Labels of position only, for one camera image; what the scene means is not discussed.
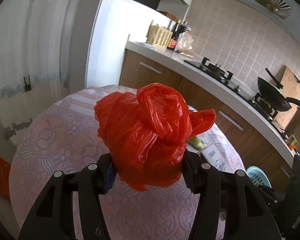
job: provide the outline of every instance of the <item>cabinet handle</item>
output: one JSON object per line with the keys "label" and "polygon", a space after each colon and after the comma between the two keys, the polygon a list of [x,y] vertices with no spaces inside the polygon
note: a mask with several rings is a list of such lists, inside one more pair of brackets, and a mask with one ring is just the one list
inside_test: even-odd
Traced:
{"label": "cabinet handle", "polygon": [[288,179],[290,178],[289,174],[286,172],[286,170],[280,166],[280,169],[283,171],[283,173],[288,177]]}
{"label": "cabinet handle", "polygon": [[229,122],[231,122],[233,125],[235,125],[237,128],[239,128],[240,131],[243,131],[244,129],[238,125],[234,120],[232,120],[229,116],[227,116],[224,112],[219,111],[219,114],[221,114],[224,118],[226,118]]}
{"label": "cabinet handle", "polygon": [[144,66],[144,67],[146,67],[146,68],[148,68],[148,69],[150,69],[150,70],[152,70],[152,71],[154,71],[156,73],[158,73],[159,75],[162,73],[161,71],[159,71],[159,70],[155,69],[154,67],[151,67],[151,66],[149,66],[149,65],[147,65],[147,64],[145,64],[143,62],[140,62],[140,65]]}

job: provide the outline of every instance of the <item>tile wall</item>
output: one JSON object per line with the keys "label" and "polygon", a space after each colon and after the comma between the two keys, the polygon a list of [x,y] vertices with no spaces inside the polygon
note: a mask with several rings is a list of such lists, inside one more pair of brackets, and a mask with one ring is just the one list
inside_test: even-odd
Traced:
{"label": "tile wall", "polygon": [[187,21],[194,52],[231,71],[253,91],[257,77],[280,80],[284,65],[300,80],[300,45],[273,20],[237,0],[193,0]]}

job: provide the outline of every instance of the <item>gas stove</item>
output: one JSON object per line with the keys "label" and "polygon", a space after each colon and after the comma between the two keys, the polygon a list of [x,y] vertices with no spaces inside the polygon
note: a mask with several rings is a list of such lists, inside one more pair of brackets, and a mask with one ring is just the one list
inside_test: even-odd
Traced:
{"label": "gas stove", "polygon": [[206,73],[210,77],[219,81],[221,84],[226,86],[229,90],[234,92],[244,101],[246,101],[250,106],[252,106],[264,119],[266,119],[269,124],[271,124],[278,134],[283,138],[285,138],[284,130],[282,127],[276,122],[274,119],[277,115],[277,111],[273,110],[269,104],[261,97],[259,93],[257,93],[254,97],[251,97],[248,93],[246,93],[243,89],[240,88],[239,85],[235,84],[231,81],[232,73],[229,71],[224,71],[217,66],[216,64],[206,64],[209,59],[204,58],[202,62],[194,62],[191,60],[184,60],[184,62],[194,66],[195,68],[201,70]]}

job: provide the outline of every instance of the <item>plastic bag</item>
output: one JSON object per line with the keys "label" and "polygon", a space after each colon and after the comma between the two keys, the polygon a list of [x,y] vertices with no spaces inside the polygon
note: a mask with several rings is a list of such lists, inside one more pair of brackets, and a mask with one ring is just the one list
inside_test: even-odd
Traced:
{"label": "plastic bag", "polygon": [[175,51],[193,58],[193,38],[189,32],[181,33],[178,37]]}
{"label": "plastic bag", "polygon": [[210,129],[213,109],[190,112],[173,88],[154,83],[115,92],[94,107],[98,136],[109,148],[120,178],[137,191],[168,187],[181,176],[185,141]]}

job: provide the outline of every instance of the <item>green vegetable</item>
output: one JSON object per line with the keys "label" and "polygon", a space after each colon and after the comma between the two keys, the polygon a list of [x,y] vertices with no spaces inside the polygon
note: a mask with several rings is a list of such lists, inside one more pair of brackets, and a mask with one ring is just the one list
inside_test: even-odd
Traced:
{"label": "green vegetable", "polygon": [[193,146],[197,150],[202,150],[207,147],[207,145],[197,136],[190,138],[186,142],[191,144],[191,146]]}

